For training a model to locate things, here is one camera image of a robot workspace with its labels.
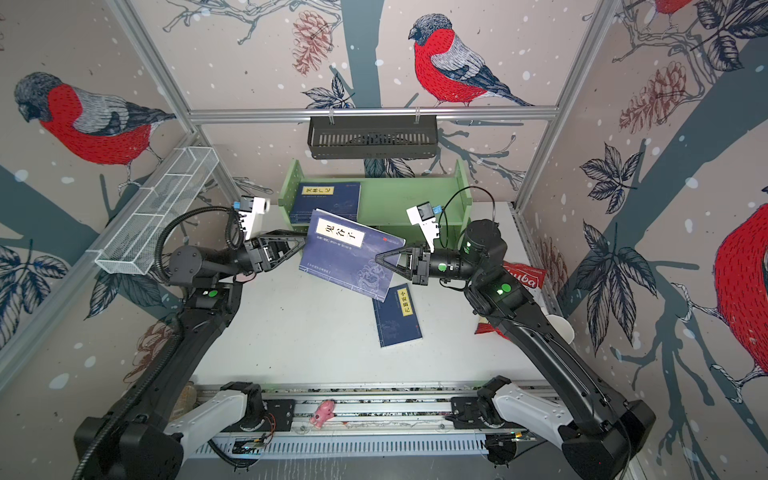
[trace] black cable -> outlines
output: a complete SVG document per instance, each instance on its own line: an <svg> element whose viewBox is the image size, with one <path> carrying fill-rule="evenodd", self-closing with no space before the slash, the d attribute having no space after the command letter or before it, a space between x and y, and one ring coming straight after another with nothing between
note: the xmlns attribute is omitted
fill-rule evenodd
<svg viewBox="0 0 768 480"><path fill-rule="evenodd" d="M230 250L237 250L243 245L244 236L240 225L240 215L237 213L237 210L233 209L232 207L219 207L214 205L211 207L196 208L186 212L185 214L181 214L171 220L170 223L163 229L163 231L160 232L160 236L157 238L157 244L154 247L154 269L157 272L157 276L163 280L163 283L168 283L170 280L170 277L167 273L165 273L165 268L163 267L163 247L165 246L165 240L168 238L168 235L170 235L170 232L172 232L174 228L176 228L187 218L191 218L199 214L204 214L206 212L216 211L227 212L230 215L227 219L227 229L224 231L224 239L227 242L227 246L230 248ZM237 243L232 241L232 226L234 225L237 225Z"/></svg>
<svg viewBox="0 0 768 480"><path fill-rule="evenodd" d="M519 454L515 455L515 457L512 459L512 461L515 461L515 460L517 460L518 458L522 457L522 456L523 456L523 455L524 455L526 452L530 452L531 450L533 450L533 449L535 449L536 447L538 447L538 446L541 446L541 445L543 445L543 444L545 444L545 443L549 443L549 442L547 442L546 440L541 440L541 441L540 441L539 443L537 443L536 445L532 445L531 447L529 447L529 448L527 448L527 449L523 450L522 452L520 452Z"/></svg>
<svg viewBox="0 0 768 480"><path fill-rule="evenodd" d="M72 475L72 480L80 480L82 478L83 471L85 470L85 466L91 460L91 457L93 456L96 449L98 449L99 445L101 445L104 439L106 439L109 435L112 434L114 427L117 426L117 424L125 417L125 415L128 413L128 410L130 410L131 408L133 408L134 405L136 405L136 403L139 401L139 399L147 390L147 388L149 388L149 385L151 385L151 383L154 382L157 376L160 375L160 372L162 372L166 364L170 361L170 358L176 352L176 349L179 347L181 340L184 338L184 328L181 326L181 322L179 321L178 316L174 315L172 317L172 320L174 321L176 331L174 332L174 336L171 337L170 345L164 349L164 353L160 359L160 362L157 363L157 366L154 367L154 369L151 371L149 376L147 376L147 378L141 383L141 385L139 385L138 388L136 388L133 395L131 395L128 398L128 400L125 401L120 411L113 414L112 417L110 417L107 424L101 428L99 433L96 435L96 438L94 439L94 441L91 442L91 444L85 450L85 453L83 454L80 460L80 463L78 464L78 467L74 470L74 474Z"/></svg>
<svg viewBox="0 0 768 480"><path fill-rule="evenodd" d="M226 453L224 453L224 450L220 449L218 445L216 445L216 442L214 442L213 439L208 440L208 446L211 450L214 451L214 453L224 460L226 463L230 464L230 466L233 466L235 470L238 468L245 468L248 469L250 466L252 466L254 463L258 462L259 459L256 458L255 460L246 460L244 458L232 458Z"/></svg>
<svg viewBox="0 0 768 480"><path fill-rule="evenodd" d="M445 205L443 205L443 207L442 207L442 212L440 212L440 218L438 218L438 219L437 219L437 224L438 224L438 226L440 225L440 223L442 222L442 218L443 218L443 216L445 215L445 235L446 235L446 236L448 236L448 215L446 215L446 214L445 214L445 211L448 209L448 205L450 205L450 204L451 204L451 201L452 201L454 198L456 198L456 195L460 194L461 192L463 192L464 190L467 190L467 189L469 189L469 188L477 188L478 190L482 190L482 191L484 191L484 192L486 192L486 193L488 194L488 196L491 198L491 202L493 202L493 214L491 215L491 220L492 220L492 221L494 221L494 222L496 221L496 199L493 197L493 195L491 195L491 192L487 191L487 190L486 190L485 188L483 188L483 187L477 187L477 186L475 186L475 185L470 185L470 186L468 186L468 187L464 187L464 188L462 188L462 189L458 190L458 191L457 191L455 194L453 194L453 196L452 196L452 197L451 197L451 198L448 200L448 203L447 203L447 204L445 204ZM443 239L443 235L441 235L441 236L440 236L440 246L441 246L441 247L443 247L443 248L445 248L445 244L443 243L442 239Z"/></svg>
<svg viewBox="0 0 768 480"><path fill-rule="evenodd" d="M466 286L466 284L464 285L464 288L456 288L456 287L454 287L454 286L448 286L448 285L445 285L445 284L443 283L443 280L445 280L445 279L444 279L444 278L441 278L441 279L440 279L440 281L439 281L439 282L440 282L440 286L443 286L443 287L445 287L445 288L449 288L449 289L451 289L451 290L456 290L457 292L464 292L464 291L466 291L466 290L467 290L467 286Z"/></svg>

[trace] green bookshelf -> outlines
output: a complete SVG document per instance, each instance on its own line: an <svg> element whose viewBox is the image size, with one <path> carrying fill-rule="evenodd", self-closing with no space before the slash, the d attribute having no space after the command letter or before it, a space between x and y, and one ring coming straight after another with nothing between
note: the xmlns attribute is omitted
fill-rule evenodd
<svg viewBox="0 0 768 480"><path fill-rule="evenodd" d="M457 191L469 185L466 172L461 161L456 161L453 177L416 177L416 178L326 178L306 177L301 170L298 160L293 160L286 175L283 189L277 206L283 214L286 224L292 230L306 231L308 223L290 223L289 213L299 190L299 184L307 182L336 183L360 182L360 205L357 221L363 225L374 227L383 232L391 233L406 239L406 243L421 243L424 236L418 225L411 225L406 209L424 202L432 206L448 202ZM470 190L464 190L453 201L445 212L448 217L448 237L445 238L445 228L441 230L443 241L455 248L458 235L469 222L469 211L472 208Z"/></svg>

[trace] pink elephant figurine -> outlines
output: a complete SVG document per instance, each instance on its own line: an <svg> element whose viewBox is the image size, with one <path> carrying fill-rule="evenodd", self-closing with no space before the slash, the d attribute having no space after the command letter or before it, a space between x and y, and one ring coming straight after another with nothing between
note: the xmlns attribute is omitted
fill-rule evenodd
<svg viewBox="0 0 768 480"><path fill-rule="evenodd" d="M335 406L336 404L333 400L326 400L325 402L321 403L320 406L317 407L315 415L312 415L310 423L318 429L322 428L323 423L335 417L333 414L333 407Z"/></svg>

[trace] white table surface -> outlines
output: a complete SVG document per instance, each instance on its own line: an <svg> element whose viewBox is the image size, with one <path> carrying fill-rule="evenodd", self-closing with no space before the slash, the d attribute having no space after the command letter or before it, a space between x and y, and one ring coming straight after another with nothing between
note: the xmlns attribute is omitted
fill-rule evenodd
<svg viewBox="0 0 768 480"><path fill-rule="evenodd" d="M505 259L528 263L508 205L496 221L508 244ZM472 219L491 218L490 203L475 203ZM285 228L277 208L263 230ZM298 269L300 256L243 287L240 310L214 342L192 380L265 384L477 382L496 375L543 376L520 349L494 333L475 335L478 317L459 292L430 281L410 285L423 338L381 348L369 297ZM392 285L408 283L395 275Z"/></svg>

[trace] book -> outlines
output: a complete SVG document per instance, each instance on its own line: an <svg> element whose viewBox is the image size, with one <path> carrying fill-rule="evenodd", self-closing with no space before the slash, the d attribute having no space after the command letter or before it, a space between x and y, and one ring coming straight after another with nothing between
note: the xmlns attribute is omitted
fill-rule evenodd
<svg viewBox="0 0 768 480"><path fill-rule="evenodd" d="M390 288L383 303L373 300L373 312L382 348L422 338L407 283Z"/></svg>
<svg viewBox="0 0 768 480"><path fill-rule="evenodd" d="M330 214L356 222L359 204L360 182L301 183L289 219L290 223L309 223L312 212L319 208Z"/></svg>
<svg viewBox="0 0 768 480"><path fill-rule="evenodd" d="M400 237L315 210L299 270L383 302L395 273L377 264L376 254L405 244ZM396 265L397 260L387 261Z"/></svg>

